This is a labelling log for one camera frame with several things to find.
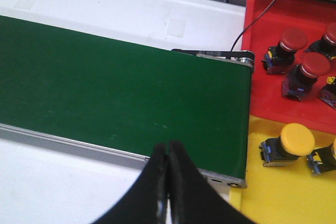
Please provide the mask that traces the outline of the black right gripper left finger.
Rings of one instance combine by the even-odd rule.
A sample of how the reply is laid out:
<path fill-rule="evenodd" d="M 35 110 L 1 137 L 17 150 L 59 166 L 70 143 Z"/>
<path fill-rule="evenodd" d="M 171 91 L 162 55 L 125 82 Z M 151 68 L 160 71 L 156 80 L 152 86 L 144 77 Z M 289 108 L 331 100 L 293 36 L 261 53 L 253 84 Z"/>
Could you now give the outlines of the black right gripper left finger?
<path fill-rule="evenodd" d="M 123 197 L 94 223 L 166 223 L 166 146 L 156 144 L 141 174 Z"/>

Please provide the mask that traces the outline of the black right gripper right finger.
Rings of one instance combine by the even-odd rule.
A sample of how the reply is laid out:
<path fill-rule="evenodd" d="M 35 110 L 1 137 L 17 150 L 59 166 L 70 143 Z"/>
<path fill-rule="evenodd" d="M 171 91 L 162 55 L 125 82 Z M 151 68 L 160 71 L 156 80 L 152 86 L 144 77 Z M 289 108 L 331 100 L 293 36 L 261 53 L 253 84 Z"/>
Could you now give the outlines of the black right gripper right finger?
<path fill-rule="evenodd" d="M 168 192 L 173 223 L 253 223 L 205 180 L 180 141 L 169 143 Z"/>

